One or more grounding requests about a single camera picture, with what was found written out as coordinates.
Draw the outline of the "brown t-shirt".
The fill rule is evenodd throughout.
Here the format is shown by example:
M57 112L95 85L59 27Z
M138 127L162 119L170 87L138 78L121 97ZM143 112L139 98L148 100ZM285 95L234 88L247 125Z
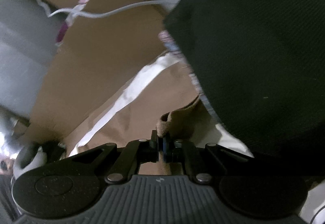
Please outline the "brown t-shirt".
M107 142L124 147L152 130L190 139L198 147L218 142L216 124L197 98L189 69L167 56L145 66L65 139L72 156Z

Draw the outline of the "white bear print duvet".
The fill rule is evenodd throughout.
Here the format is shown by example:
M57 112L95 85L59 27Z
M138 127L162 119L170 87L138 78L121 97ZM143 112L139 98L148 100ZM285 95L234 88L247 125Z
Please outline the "white bear print duvet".
M144 66L65 139L67 155L108 142L124 147L148 139L160 117L182 108L197 96L188 68L171 53Z

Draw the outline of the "grey plush toy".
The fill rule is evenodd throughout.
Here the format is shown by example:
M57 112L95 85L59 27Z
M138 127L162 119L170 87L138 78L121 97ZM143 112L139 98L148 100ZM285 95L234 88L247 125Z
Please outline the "grey plush toy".
M32 143L24 146L18 153L13 164L13 177L17 180L22 174L45 165L47 154L41 146Z

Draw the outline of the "brown cardboard sheet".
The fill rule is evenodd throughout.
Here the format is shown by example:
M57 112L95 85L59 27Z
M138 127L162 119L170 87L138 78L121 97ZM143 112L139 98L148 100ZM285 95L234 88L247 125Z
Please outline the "brown cardboard sheet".
M58 8L78 0L47 0ZM105 13L145 0L89 0ZM30 116L25 140L65 138L164 47L158 39L164 10L144 6L101 19L76 18L52 61Z

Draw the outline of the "black garment right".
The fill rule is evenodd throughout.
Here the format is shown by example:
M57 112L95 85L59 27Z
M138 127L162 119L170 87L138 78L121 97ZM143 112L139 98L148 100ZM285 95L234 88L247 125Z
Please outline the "black garment right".
M164 28L256 159L324 177L324 0L180 0Z

